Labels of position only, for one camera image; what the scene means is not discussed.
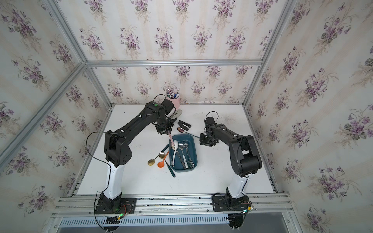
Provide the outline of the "teal plastic storage box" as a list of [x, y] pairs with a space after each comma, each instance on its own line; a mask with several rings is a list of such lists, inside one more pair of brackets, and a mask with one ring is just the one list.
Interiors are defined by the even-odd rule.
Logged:
[[194, 170], [198, 165], [197, 151], [196, 151], [196, 145], [195, 145], [194, 138], [190, 135], [187, 135], [187, 134], [186, 135], [183, 135], [183, 134], [173, 135], [172, 138], [173, 138], [173, 140], [177, 140], [178, 143], [179, 142], [181, 142], [182, 144], [184, 144], [184, 142], [188, 143], [188, 152], [190, 154], [190, 157], [191, 157], [195, 167], [191, 169], [188, 166], [187, 159], [186, 159], [187, 154], [186, 154], [186, 149], [184, 148], [184, 146], [183, 146], [183, 153], [184, 153], [185, 160], [186, 160], [188, 168], [187, 169], [183, 168], [181, 160], [180, 160], [180, 154], [179, 154], [178, 149], [177, 149], [177, 153], [176, 153], [176, 157], [175, 157], [175, 166], [173, 167], [172, 166], [172, 156], [173, 156], [174, 150], [171, 148], [171, 142], [169, 141], [169, 146], [170, 146], [169, 162], [170, 162], [171, 169], [174, 172], [189, 172], [189, 171]]

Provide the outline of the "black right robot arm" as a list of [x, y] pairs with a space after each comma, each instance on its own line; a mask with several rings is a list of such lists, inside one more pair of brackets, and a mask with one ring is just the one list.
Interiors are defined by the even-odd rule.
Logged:
[[231, 168], [236, 175], [226, 190], [226, 196], [233, 202], [242, 200], [250, 175], [262, 168], [255, 140], [251, 135], [243, 136], [229, 130], [224, 124], [205, 124], [200, 145], [213, 147], [219, 142], [228, 146]]

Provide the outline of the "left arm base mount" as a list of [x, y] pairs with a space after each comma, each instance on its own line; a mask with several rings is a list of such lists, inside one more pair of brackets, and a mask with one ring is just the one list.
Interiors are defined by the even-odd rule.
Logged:
[[137, 200], [136, 198], [117, 198], [115, 200], [99, 198], [94, 213], [97, 215], [133, 214]]

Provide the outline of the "steel spoon marbled handle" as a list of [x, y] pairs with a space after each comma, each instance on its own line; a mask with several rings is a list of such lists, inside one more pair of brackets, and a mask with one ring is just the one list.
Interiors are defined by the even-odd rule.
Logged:
[[181, 142], [178, 143], [178, 150], [179, 150], [180, 160], [181, 160], [182, 166], [183, 166], [184, 169], [187, 169], [188, 166], [187, 166], [185, 156], [184, 156], [184, 153], [183, 153], [183, 144]]

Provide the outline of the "steel spoon green handle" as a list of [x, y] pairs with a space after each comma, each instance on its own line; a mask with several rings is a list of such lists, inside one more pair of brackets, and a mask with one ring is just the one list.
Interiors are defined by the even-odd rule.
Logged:
[[190, 157], [190, 154], [188, 152], [188, 143], [187, 142], [184, 142], [183, 144], [184, 148], [186, 149], [186, 159], [187, 159], [187, 163], [188, 163], [188, 166], [192, 169], [195, 167], [191, 157]]

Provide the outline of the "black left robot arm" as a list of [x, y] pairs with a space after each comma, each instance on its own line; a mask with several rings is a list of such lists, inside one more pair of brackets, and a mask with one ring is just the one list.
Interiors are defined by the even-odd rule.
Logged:
[[143, 110], [123, 127], [105, 133], [104, 153], [109, 164], [107, 188], [102, 192], [102, 200], [115, 200], [121, 196], [120, 184], [125, 165], [132, 158], [130, 144], [148, 125], [153, 124], [160, 135], [172, 132], [174, 119], [169, 114], [175, 113], [176, 107], [165, 99], [162, 103], [151, 101]]

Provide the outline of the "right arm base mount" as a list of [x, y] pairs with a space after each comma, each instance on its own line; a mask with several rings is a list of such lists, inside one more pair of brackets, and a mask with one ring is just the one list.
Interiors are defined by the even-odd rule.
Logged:
[[229, 194], [215, 193], [211, 197], [214, 212], [240, 211], [247, 212], [252, 208], [252, 202], [248, 196], [234, 199]]

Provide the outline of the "white plastic spoon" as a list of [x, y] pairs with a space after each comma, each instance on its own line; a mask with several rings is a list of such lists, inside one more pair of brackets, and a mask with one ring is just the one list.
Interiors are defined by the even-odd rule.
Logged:
[[175, 157], [176, 157], [176, 153], [177, 153], [177, 149], [178, 149], [178, 141], [177, 140], [174, 140], [174, 153], [173, 153], [173, 156], [172, 156], [172, 166], [174, 167], [175, 166]]

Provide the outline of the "gold spoon green handle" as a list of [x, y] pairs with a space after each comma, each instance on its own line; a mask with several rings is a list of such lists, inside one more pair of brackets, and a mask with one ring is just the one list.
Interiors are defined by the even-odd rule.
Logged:
[[167, 166], [169, 172], [171, 173], [172, 177], [175, 178], [176, 175], [174, 173], [174, 171], [171, 169], [170, 165], [167, 163], [167, 161], [165, 160], [165, 165]]
[[154, 164], [155, 164], [155, 160], [159, 157], [159, 158], [161, 158], [161, 159], [164, 159], [165, 158], [165, 150], [167, 149], [169, 147], [169, 145], [166, 145], [165, 147], [164, 147], [164, 149], [154, 158], [154, 159], [150, 159], [148, 162], [147, 162], [147, 164], [149, 165], [149, 166], [153, 166]]

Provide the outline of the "steel spoon pink handle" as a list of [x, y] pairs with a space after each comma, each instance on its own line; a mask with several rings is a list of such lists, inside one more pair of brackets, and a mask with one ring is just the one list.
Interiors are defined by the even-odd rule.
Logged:
[[169, 136], [169, 138], [170, 138], [171, 148], [172, 148], [173, 150], [175, 150], [175, 143], [174, 143], [174, 140], [173, 140], [172, 135], [171, 135], [170, 132], [168, 132], [168, 136]]

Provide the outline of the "orange plastic spoon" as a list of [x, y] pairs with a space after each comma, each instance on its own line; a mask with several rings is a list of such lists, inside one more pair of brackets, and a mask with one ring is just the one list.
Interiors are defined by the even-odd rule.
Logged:
[[168, 154], [169, 154], [169, 151], [167, 153], [161, 152], [159, 154], [159, 158], [161, 159], [161, 161], [157, 163], [157, 166], [159, 168], [163, 168], [165, 166], [165, 159], [167, 158]]

